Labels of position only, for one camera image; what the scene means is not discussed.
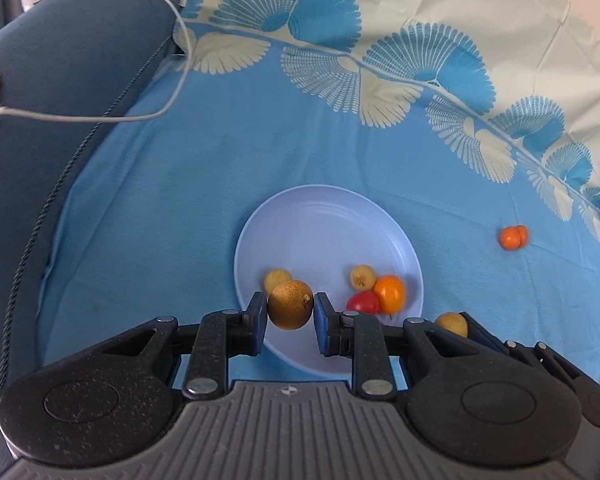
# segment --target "white cable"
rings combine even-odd
[[[178,9],[175,5],[171,3],[170,0],[162,0],[164,1],[173,13],[176,15],[176,20],[180,27],[186,31],[187,25],[182,19]],[[156,117],[161,116],[165,113],[173,104],[173,102],[178,97],[182,86],[184,85],[184,80],[187,77],[187,70],[191,66],[191,59],[193,54],[193,45],[191,44],[191,40],[189,38],[189,34],[184,34],[184,40],[187,44],[187,61],[184,69],[182,71],[182,75],[178,80],[178,84],[176,88],[173,90],[173,94],[166,102],[166,104],[157,112],[147,115],[138,115],[138,116],[130,116],[130,117],[80,117],[80,116],[71,116],[71,115],[53,115],[53,114],[42,114],[40,112],[31,112],[29,110],[19,110],[18,108],[9,108],[7,106],[0,105],[0,115],[10,115],[16,117],[24,117],[27,119],[36,119],[39,121],[53,121],[56,123],[131,123],[134,121],[147,121],[149,119],[155,119]]]

